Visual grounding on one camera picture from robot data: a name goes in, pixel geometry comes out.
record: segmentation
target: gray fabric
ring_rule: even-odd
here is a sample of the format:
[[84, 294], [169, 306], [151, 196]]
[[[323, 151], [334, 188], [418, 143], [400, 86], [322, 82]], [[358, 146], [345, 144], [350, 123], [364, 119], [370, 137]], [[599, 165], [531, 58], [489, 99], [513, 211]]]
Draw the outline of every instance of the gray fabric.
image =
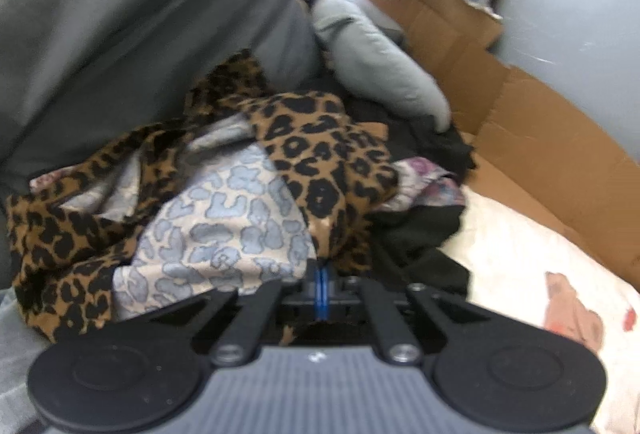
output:
[[401, 117], [431, 114], [449, 128], [449, 103], [433, 78], [350, 0], [316, 0], [316, 34], [331, 52], [335, 76], [351, 94], [382, 103]]
[[404, 30], [389, 15], [380, 11], [369, 0], [348, 0], [356, 4], [365, 16], [396, 45], [404, 46]]
[[47, 345], [22, 321], [10, 290], [0, 303], [0, 434], [15, 434], [35, 419], [27, 396], [27, 372]]
[[0, 27], [0, 192], [178, 114], [240, 48], [280, 90], [320, 64], [296, 0], [0, 0]]
[[9, 243], [6, 239], [6, 217], [0, 211], [0, 289], [8, 288], [11, 285], [12, 276], [19, 268], [15, 264], [11, 262], [9, 255]]

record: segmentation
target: black fabric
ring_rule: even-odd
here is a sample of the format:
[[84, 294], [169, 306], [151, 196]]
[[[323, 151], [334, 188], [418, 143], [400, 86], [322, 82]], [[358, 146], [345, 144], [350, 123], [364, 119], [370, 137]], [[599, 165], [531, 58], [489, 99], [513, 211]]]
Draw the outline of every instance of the black fabric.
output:
[[[404, 120], [391, 115], [374, 101], [356, 99], [326, 72], [303, 81], [300, 91], [330, 92], [343, 100], [346, 113], [355, 121], [375, 121], [388, 127], [392, 161], [421, 156], [452, 172], [462, 184], [469, 169], [473, 147], [466, 145], [454, 125], [445, 133], [434, 130], [431, 116]], [[370, 213], [371, 276], [389, 290], [402, 291], [412, 282], [422, 282], [466, 297], [469, 272], [438, 247], [460, 228], [465, 208], [414, 207], [408, 211]]]
[[369, 214], [372, 276], [389, 290], [422, 282], [466, 297], [469, 272], [437, 249], [457, 232], [464, 207]]
[[351, 96], [333, 75], [326, 72], [319, 78], [303, 81], [299, 91], [318, 90], [330, 92], [344, 102], [346, 113], [356, 122], [375, 121], [388, 127], [386, 146], [392, 161], [420, 156], [453, 173], [458, 184], [465, 180], [466, 173], [476, 168], [471, 157], [473, 147], [467, 145], [452, 123], [444, 133], [435, 131], [433, 116], [410, 119], [391, 114], [385, 107], [366, 99]]

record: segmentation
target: cardboard flap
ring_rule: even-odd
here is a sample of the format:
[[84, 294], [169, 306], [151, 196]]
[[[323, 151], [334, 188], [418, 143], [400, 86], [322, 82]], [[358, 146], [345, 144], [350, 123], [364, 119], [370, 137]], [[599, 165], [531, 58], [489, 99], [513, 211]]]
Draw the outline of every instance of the cardboard flap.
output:
[[465, 0], [369, 0], [392, 17], [405, 30], [415, 17], [427, 7], [447, 26], [468, 36], [483, 48], [488, 48], [500, 35], [502, 24], [481, 8], [470, 6]]
[[640, 167], [593, 121], [514, 68], [474, 145], [640, 287]]
[[449, 100], [454, 122], [462, 131], [478, 132], [502, 91], [509, 68], [477, 42], [460, 37], [433, 76]]
[[508, 178], [503, 172], [500, 172], [500, 170], [477, 153], [474, 154], [474, 161], [476, 162], [477, 168], [469, 172], [466, 179], [466, 184], [473, 191], [484, 195], [484, 197], [490, 197], [504, 204], [506, 207], [512, 208], [522, 215], [526, 215], [538, 224], [552, 229], [573, 242], [591, 258], [602, 263], [602, 260], [595, 251], [584, 240], [584, 237], [560, 221], [548, 208], [545, 208], [531, 194], [513, 181], [513, 179]]
[[419, 1], [429, 6], [453, 28], [476, 40], [483, 48], [488, 48], [502, 35], [500, 19], [482, 8], [470, 6], [465, 0]]

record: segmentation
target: leopard print fabric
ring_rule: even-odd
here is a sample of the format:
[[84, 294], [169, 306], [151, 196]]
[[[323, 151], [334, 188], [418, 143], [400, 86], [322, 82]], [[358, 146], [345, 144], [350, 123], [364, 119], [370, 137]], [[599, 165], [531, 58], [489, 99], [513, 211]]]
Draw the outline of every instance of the leopard print fabric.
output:
[[[28, 325], [56, 342], [112, 320], [113, 272], [130, 263], [138, 239], [184, 182], [178, 158], [202, 128], [242, 112], [295, 198], [318, 258], [342, 271], [367, 267], [364, 215], [395, 194], [388, 150], [353, 124], [330, 94], [271, 94], [260, 66], [240, 52], [200, 80], [180, 118], [131, 131], [36, 194], [8, 200], [14, 287]], [[62, 204], [140, 150], [138, 201], [110, 221]]]

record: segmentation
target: clothing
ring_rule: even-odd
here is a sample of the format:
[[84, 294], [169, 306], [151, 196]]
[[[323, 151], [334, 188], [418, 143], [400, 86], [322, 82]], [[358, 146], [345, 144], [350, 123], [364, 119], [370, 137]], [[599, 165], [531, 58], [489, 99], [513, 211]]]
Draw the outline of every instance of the clothing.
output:
[[447, 131], [437, 133], [431, 116], [408, 119], [393, 116], [380, 103], [351, 96], [329, 72], [303, 81], [296, 91], [314, 90], [340, 97], [346, 113], [354, 121], [384, 124], [388, 128], [386, 146], [395, 162], [413, 157], [426, 158], [452, 173], [459, 185], [464, 181], [466, 172], [476, 167], [471, 157], [473, 147], [463, 141], [453, 123]]
[[213, 127], [188, 147], [194, 173], [185, 188], [142, 233], [131, 264], [114, 272], [119, 319], [214, 288], [252, 292], [274, 278], [301, 279], [306, 260], [316, 258], [302, 214], [264, 149], [238, 143], [253, 136], [251, 125], [239, 115]]
[[[276, 89], [316, 73], [297, 0], [0, 0], [0, 200], [139, 125], [252, 47]], [[0, 234], [0, 253], [5, 249]], [[0, 257], [0, 287], [18, 270]]]
[[[180, 158], [203, 129], [238, 112], [298, 205], [318, 260], [343, 271], [367, 269], [364, 216], [391, 198], [398, 183], [388, 150], [351, 123], [335, 96], [270, 92], [260, 66], [240, 52], [196, 84], [182, 117], [139, 127], [52, 187], [12, 196], [9, 239], [21, 261], [14, 287], [25, 321], [58, 341], [113, 320], [114, 272], [130, 265], [148, 225], [180, 193]], [[87, 190], [93, 197], [95, 183], [133, 153], [140, 157], [138, 193], [120, 221], [65, 207]], [[250, 188], [254, 174], [245, 168], [238, 182]]]
[[438, 247], [460, 228], [464, 206], [370, 214], [372, 275], [398, 291], [412, 282], [465, 296], [469, 272]]
[[377, 211], [407, 211], [412, 207], [464, 206], [465, 198], [452, 175], [426, 158], [397, 161], [398, 193]]

